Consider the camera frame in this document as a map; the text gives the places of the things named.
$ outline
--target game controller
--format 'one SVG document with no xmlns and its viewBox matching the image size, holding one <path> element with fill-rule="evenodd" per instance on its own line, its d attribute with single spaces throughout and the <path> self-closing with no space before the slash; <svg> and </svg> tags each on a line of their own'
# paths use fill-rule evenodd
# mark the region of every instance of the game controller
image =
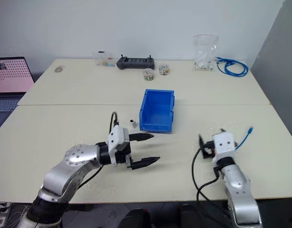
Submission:
<svg viewBox="0 0 292 228">
<path fill-rule="evenodd" d="M 154 59 L 150 57 L 148 58 L 128 58 L 121 57 L 117 63 L 117 67 L 121 70 L 125 68 L 135 68 L 135 69 L 145 69 L 151 68 L 154 69 Z"/>
</svg>

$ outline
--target pink screen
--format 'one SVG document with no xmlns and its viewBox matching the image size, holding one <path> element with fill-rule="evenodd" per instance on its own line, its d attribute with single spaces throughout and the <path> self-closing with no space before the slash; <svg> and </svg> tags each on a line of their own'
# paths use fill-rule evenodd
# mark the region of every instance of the pink screen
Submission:
<svg viewBox="0 0 292 228">
<path fill-rule="evenodd" d="M 0 60 L 0 93 L 26 92 L 33 84 L 24 59 Z"/>
</svg>

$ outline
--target clear plastic bag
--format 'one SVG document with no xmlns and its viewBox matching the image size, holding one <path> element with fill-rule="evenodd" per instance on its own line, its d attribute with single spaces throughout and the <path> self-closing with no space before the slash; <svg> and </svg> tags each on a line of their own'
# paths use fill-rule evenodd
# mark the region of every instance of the clear plastic bag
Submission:
<svg viewBox="0 0 292 228">
<path fill-rule="evenodd" d="M 217 35 L 196 35 L 193 37 L 196 52 L 194 67 L 196 70 L 213 70 L 215 50 L 217 47 Z"/>
</svg>

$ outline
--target blue storage box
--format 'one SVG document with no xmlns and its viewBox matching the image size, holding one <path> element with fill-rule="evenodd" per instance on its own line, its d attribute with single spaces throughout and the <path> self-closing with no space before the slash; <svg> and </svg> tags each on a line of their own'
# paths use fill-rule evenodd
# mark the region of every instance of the blue storage box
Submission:
<svg viewBox="0 0 292 228">
<path fill-rule="evenodd" d="M 140 129 L 149 132 L 171 132 L 174 91 L 146 89 L 140 110 Z"/>
</svg>

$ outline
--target table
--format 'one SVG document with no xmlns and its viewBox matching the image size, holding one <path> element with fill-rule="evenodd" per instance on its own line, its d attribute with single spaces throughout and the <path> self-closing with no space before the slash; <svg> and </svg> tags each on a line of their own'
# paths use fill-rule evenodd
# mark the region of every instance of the table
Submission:
<svg viewBox="0 0 292 228">
<path fill-rule="evenodd" d="M 167 76 L 158 72 L 162 62 L 170 66 Z M 193 61 L 156 61 L 155 65 L 155 79 L 147 82 L 140 69 L 96 66 L 91 59 L 57 59 L 19 105 L 141 105 L 145 89 L 174 90 L 175 105 L 269 104 L 251 72 L 236 78 L 217 68 L 196 71 Z M 55 72 L 58 66 L 64 66 L 60 73 Z"/>
<path fill-rule="evenodd" d="M 112 111 L 130 128 L 140 105 L 24 105 L 0 128 L 0 201 L 32 202 L 45 174 L 79 143 L 107 139 Z M 191 160 L 198 134 L 205 141 L 224 128 L 239 142 L 236 162 L 251 179 L 257 199 L 292 197 L 292 137 L 271 105 L 176 105 L 172 134 L 132 143 L 132 158 L 160 156 L 153 165 L 130 170 L 105 166 L 72 203 L 195 200 Z M 199 184 L 214 179 L 210 160 L 198 157 Z M 204 189 L 212 200 L 226 199 L 221 180 Z"/>
</svg>

